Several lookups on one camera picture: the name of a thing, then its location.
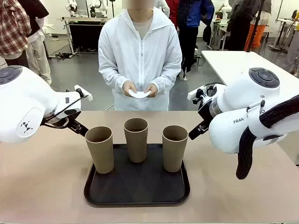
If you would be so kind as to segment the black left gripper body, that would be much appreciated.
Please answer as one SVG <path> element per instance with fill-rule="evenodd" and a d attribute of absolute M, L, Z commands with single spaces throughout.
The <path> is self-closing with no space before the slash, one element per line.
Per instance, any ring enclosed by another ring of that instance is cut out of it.
<path fill-rule="evenodd" d="M 41 126 L 46 126 L 54 129 L 65 129 L 67 128 L 68 124 L 69 124 L 69 119 L 67 117 L 62 119 L 57 117 L 48 117 L 48 118 L 43 118 L 41 122 Z"/>

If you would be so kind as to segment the person's left hand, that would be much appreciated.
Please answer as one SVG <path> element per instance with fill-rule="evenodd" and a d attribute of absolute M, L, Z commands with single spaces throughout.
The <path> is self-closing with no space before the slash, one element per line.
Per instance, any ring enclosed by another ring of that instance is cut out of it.
<path fill-rule="evenodd" d="M 158 88 L 155 84 L 150 83 L 144 90 L 144 93 L 148 94 L 147 97 L 154 98 L 158 94 Z"/>

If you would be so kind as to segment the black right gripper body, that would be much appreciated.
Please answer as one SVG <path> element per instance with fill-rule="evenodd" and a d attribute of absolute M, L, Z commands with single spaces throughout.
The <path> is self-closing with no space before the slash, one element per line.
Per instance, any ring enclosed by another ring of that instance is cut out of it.
<path fill-rule="evenodd" d="M 204 100 L 200 101 L 198 114 L 201 116 L 201 118 L 205 122 L 210 122 L 212 120 L 212 115 L 210 113 L 210 104 L 211 104 L 211 102 L 212 102 L 211 99 L 208 100 L 208 101 L 204 101 Z"/>

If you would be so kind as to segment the person's right hand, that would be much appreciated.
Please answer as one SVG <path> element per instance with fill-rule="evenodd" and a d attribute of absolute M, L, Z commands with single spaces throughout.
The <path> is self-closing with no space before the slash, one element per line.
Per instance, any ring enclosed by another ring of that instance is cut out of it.
<path fill-rule="evenodd" d="M 123 93 L 125 96 L 127 97 L 132 97 L 130 95 L 130 92 L 129 91 L 132 91 L 133 93 L 137 93 L 137 89 L 135 87 L 135 84 L 129 80 L 125 81 L 123 86 L 122 86 L 122 89 L 123 89 Z"/>

